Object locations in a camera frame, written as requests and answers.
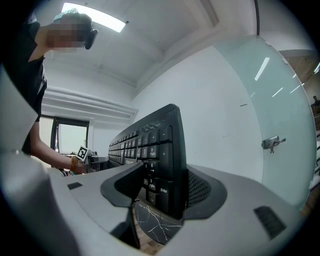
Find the man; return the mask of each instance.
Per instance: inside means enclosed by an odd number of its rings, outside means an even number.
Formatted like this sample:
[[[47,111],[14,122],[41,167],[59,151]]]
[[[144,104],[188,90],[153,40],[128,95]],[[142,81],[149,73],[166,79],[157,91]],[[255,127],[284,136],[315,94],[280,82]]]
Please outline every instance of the man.
[[[12,82],[38,117],[28,134],[22,151],[43,162],[74,173],[86,172],[83,163],[48,147],[39,135],[41,104],[47,88],[43,66],[44,54],[50,50],[83,47],[89,49],[98,31],[92,31],[92,19],[76,9],[56,16],[53,23],[40,26],[32,18],[22,25],[16,38],[8,45],[3,65]]]
[[[313,99],[314,99],[313,106],[314,107],[319,107],[320,106],[320,100],[317,99],[317,96],[313,96]]]

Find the marble surface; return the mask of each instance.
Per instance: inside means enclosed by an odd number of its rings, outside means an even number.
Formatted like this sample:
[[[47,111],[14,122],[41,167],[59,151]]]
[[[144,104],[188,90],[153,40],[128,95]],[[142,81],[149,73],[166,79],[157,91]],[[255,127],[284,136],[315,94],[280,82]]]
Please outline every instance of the marble surface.
[[[139,227],[151,239],[165,245],[182,227],[183,222],[157,210],[152,204],[137,198],[134,214]]]

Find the black keyboard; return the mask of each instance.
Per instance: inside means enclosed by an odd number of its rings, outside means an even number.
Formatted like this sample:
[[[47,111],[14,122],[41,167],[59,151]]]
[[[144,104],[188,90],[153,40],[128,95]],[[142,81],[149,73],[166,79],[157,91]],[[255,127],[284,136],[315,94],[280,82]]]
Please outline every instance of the black keyboard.
[[[143,162],[139,196],[180,219],[188,196],[184,130],[179,108],[169,104],[118,134],[109,147],[109,168]]]

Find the ceiling light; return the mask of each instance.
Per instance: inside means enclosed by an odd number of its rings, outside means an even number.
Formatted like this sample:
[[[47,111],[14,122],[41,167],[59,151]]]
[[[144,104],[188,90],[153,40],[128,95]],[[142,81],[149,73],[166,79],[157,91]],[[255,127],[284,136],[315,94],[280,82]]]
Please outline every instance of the ceiling light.
[[[320,66],[320,62],[318,64],[318,66],[316,66],[315,70],[313,71],[314,73],[319,69],[319,66]]]
[[[300,85],[298,85],[298,87],[297,87],[297,88],[295,88],[295,89],[294,89],[292,92],[290,92],[290,93],[292,94],[296,89],[298,89],[298,88],[299,88],[299,86],[300,86]]]
[[[264,71],[264,69],[265,69],[266,65],[268,64],[268,61],[269,61],[269,60],[270,60],[270,58],[268,58],[268,57],[266,57],[266,58],[264,59],[264,61],[263,61],[262,65],[261,65],[258,73],[256,74],[254,80],[257,81],[257,80],[259,79],[260,75],[261,75],[262,72]]]
[[[75,3],[65,2],[63,4],[61,12],[63,13],[72,8],[76,8],[80,14],[88,15],[93,22],[99,23],[117,32],[120,32],[126,25],[121,20],[118,20],[117,18],[112,17],[106,13]]]
[[[276,96],[282,89],[283,87],[280,90],[278,90],[274,95],[272,95],[272,97]]]

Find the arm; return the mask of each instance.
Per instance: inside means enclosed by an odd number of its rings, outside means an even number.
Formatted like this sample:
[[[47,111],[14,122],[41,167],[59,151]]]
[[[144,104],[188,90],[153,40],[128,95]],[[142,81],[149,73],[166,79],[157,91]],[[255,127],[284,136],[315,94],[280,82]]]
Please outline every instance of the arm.
[[[39,134],[39,122],[35,122],[30,130],[31,155],[39,158],[41,161],[63,169],[70,169],[71,158],[64,156],[47,146]],[[83,163],[78,162],[77,171],[86,173],[86,167]]]

